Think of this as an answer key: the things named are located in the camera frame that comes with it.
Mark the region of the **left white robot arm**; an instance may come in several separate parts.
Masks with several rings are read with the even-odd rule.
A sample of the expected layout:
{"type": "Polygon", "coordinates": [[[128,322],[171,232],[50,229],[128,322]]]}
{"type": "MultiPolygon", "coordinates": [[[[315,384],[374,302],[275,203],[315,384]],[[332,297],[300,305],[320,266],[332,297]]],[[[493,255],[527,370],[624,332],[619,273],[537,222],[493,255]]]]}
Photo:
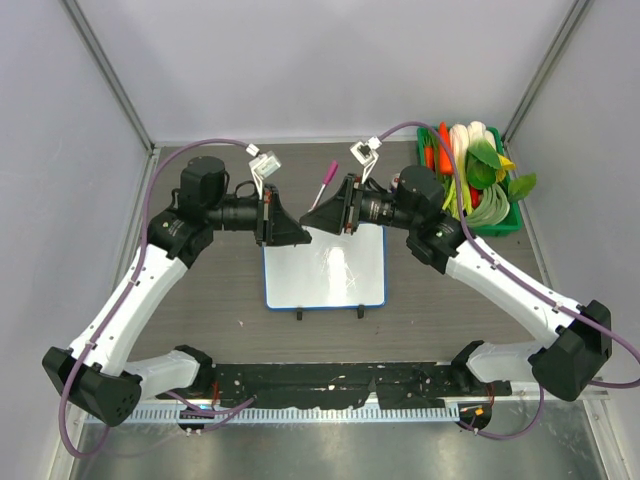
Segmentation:
{"type": "Polygon", "coordinates": [[[260,247],[310,243],[310,234],[266,181],[280,165],[274,153],[259,154],[249,164],[254,191],[240,196],[228,190],[221,159],[188,162],[170,206],[150,220],[145,243],[99,314],[68,348],[52,347],[45,354],[43,367],[60,394],[116,427],[147,398],[180,390],[200,399],[211,391],[214,364],[200,350],[182,345],[138,362],[129,355],[162,299],[212,244],[215,232],[247,231],[260,247]]]}

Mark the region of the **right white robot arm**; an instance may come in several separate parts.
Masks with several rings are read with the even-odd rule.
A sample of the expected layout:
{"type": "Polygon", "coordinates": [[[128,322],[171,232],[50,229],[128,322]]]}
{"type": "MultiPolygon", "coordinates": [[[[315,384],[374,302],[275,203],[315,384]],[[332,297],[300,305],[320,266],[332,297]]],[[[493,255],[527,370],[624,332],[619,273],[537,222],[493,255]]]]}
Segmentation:
{"type": "Polygon", "coordinates": [[[463,363],[451,371],[460,393],[475,394],[486,383],[535,381],[561,400],[576,400],[611,356],[611,341],[600,331],[611,325],[609,309],[597,301],[581,306],[554,291],[541,299],[544,285],[520,270],[507,276],[508,262],[481,238],[465,235],[443,203],[435,173],[411,165],[401,171],[394,192],[347,175],[337,193],[301,223],[335,235],[353,234],[362,223],[405,230],[416,259],[473,288],[532,335],[525,343],[469,344],[460,354],[463,363]]]}

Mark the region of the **blue framed whiteboard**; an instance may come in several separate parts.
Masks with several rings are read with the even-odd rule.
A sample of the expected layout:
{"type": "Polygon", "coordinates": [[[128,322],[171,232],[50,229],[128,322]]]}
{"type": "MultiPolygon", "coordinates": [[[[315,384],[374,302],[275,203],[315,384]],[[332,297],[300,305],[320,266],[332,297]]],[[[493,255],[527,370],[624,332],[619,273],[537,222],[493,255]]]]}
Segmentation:
{"type": "Polygon", "coordinates": [[[265,304],[271,310],[382,307],[387,302],[386,231],[362,224],[353,235],[311,228],[305,245],[265,247],[265,304]]]}

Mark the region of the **magenta capped marker pen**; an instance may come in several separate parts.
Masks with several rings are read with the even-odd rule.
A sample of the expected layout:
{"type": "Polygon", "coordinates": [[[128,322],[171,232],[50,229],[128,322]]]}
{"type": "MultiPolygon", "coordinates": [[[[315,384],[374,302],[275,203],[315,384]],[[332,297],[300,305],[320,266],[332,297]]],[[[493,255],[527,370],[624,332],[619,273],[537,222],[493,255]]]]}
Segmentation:
{"type": "Polygon", "coordinates": [[[332,182],[333,178],[336,175],[336,172],[337,172],[338,168],[339,168],[338,162],[335,161],[335,160],[332,160],[330,165],[329,165],[329,167],[328,167],[328,170],[327,170],[326,174],[323,177],[323,180],[321,182],[321,186],[319,188],[319,191],[318,191],[318,193],[317,193],[317,195],[316,195],[316,197],[315,197],[315,199],[314,199],[314,201],[313,201],[313,203],[312,203],[312,205],[310,207],[311,210],[315,209],[318,206],[318,204],[320,203],[326,188],[332,182]]]}

